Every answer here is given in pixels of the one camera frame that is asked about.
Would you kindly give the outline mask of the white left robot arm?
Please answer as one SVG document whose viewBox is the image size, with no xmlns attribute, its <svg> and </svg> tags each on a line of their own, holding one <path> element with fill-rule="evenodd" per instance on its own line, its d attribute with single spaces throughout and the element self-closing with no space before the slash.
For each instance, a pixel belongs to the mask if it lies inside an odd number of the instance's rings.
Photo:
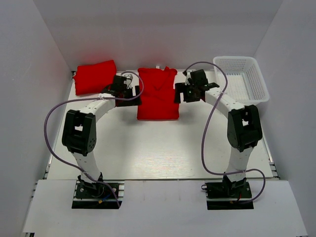
<svg viewBox="0 0 316 237">
<path fill-rule="evenodd" d="M 97 143 L 96 124 L 98 120 L 116 107 L 141 105 L 141 94 L 145 85 L 139 79 L 139 85 L 132 87 L 131 77 L 117 76 L 105 86 L 98 97 L 79 110 L 68 110 L 62 134 L 62 144 L 74 156 L 81 172 L 81 180 L 87 183 L 103 181 L 94 157 Z"/>
</svg>

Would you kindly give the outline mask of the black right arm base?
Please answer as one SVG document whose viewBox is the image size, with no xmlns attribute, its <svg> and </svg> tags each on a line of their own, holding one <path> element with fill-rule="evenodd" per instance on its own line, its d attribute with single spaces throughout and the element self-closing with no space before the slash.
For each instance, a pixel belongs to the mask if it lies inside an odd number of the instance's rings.
<svg viewBox="0 0 316 237">
<path fill-rule="evenodd" d="M 201 189 L 206 192 L 208 210 L 251 210 L 254 208 L 250 184 L 246 178 L 231 182 L 225 175 L 221 182 L 206 182 Z"/>
</svg>

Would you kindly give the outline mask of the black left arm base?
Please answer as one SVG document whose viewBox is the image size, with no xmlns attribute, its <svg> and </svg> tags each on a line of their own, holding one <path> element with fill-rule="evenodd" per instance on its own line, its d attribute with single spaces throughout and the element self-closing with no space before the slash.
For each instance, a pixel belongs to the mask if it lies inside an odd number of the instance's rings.
<svg viewBox="0 0 316 237">
<path fill-rule="evenodd" d="M 123 201 L 124 182 L 89 183 L 78 176 L 72 209 L 119 209 Z"/>
</svg>

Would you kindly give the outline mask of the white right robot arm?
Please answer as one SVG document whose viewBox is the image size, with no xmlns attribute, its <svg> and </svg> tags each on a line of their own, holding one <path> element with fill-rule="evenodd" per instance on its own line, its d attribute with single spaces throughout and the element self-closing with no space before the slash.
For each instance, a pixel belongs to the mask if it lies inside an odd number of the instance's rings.
<svg viewBox="0 0 316 237">
<path fill-rule="evenodd" d="M 227 139 L 231 145 L 230 160 L 222 176 L 229 184 L 242 185 L 246 181 L 249 157 L 263 137 L 258 108 L 246 106 L 225 93 L 216 83 L 210 83 L 204 70 L 184 71 L 185 82 L 175 84 L 175 103 L 202 100 L 212 105 L 227 119 Z"/>
</svg>

